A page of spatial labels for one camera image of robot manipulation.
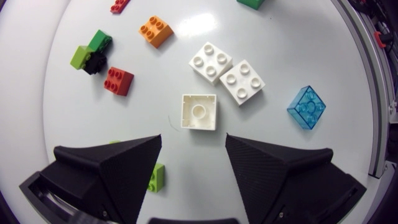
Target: white table surface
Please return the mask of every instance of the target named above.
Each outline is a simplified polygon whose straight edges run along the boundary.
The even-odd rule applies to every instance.
[[[146,194],[138,223],[150,217],[247,223],[231,164],[226,133],[302,149],[333,149],[332,162],[368,188],[343,223],[361,223],[373,201],[368,177],[373,138],[371,97],[363,63],[343,19],[329,1],[266,0],[255,11],[234,0],[132,0],[112,15],[112,1],[72,0],[50,51],[44,88],[47,154],[53,148],[95,146],[162,134],[158,162],[166,186]],[[174,30],[159,49],[138,33],[150,16]],[[108,67],[96,75],[70,64],[78,45],[101,29],[113,37]],[[219,83],[211,86],[188,61],[211,42],[246,59],[266,87],[240,108]],[[135,74],[127,97],[103,88],[107,68]],[[313,130],[302,130],[286,111],[304,86],[326,104]],[[182,94],[218,97],[216,131],[180,128]]]

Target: transparent blue lego brick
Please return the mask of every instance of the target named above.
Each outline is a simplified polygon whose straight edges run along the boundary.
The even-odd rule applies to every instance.
[[[287,111],[303,129],[312,129],[325,108],[326,105],[313,88],[306,86],[299,91]]]

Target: lime green lego brick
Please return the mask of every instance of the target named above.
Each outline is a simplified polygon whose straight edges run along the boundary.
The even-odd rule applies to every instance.
[[[79,46],[73,55],[72,60],[70,60],[70,65],[75,69],[84,68],[86,66],[86,61],[90,59],[90,53],[92,52],[94,52],[94,50],[88,46]]]
[[[105,34],[102,30],[98,30],[88,46],[95,52],[102,52],[111,40],[112,37],[110,35]]]
[[[264,2],[264,0],[237,0],[237,2],[240,2],[242,4],[245,4],[255,10],[259,9],[261,4]]]
[[[150,177],[148,190],[157,193],[164,186],[164,165],[156,163],[154,171]]]

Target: lego duplo brick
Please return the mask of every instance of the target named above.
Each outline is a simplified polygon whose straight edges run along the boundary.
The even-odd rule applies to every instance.
[[[102,53],[108,44],[112,41],[112,37],[102,30],[98,30],[94,35],[88,46],[95,52]]]
[[[287,108],[287,111],[303,129],[313,129],[326,109],[311,86],[303,87]]]
[[[138,32],[156,48],[173,34],[170,26],[157,16],[149,18]]]
[[[134,75],[118,68],[111,67],[104,82],[104,88],[114,94],[127,96]]]
[[[89,75],[100,72],[106,63],[106,57],[99,52],[92,52],[89,60],[86,61],[84,71]]]
[[[264,2],[264,0],[237,0],[237,2],[245,4],[255,10],[258,10],[261,4]]]
[[[184,94],[181,114],[181,128],[214,131],[217,119],[217,96]]]
[[[147,190],[157,193],[164,187],[164,169],[163,164],[156,163]]]
[[[196,73],[215,85],[220,76],[232,67],[232,57],[207,42],[188,64]]]
[[[266,85],[246,60],[227,71],[220,80],[239,106]]]
[[[127,3],[129,3],[130,0],[116,0],[111,6],[111,12],[113,14],[120,14],[122,13],[123,9],[126,7]]]
[[[86,61],[91,58],[91,53],[94,52],[89,46],[79,46],[76,49],[70,65],[75,69],[82,69],[86,66]]]

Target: white lego brick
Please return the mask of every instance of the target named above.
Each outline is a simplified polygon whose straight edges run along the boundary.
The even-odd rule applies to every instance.
[[[182,95],[181,128],[216,129],[217,96],[215,94]]]
[[[212,85],[232,67],[232,57],[207,42],[189,61],[189,65]]]
[[[246,60],[227,71],[220,80],[239,106],[266,85]]]

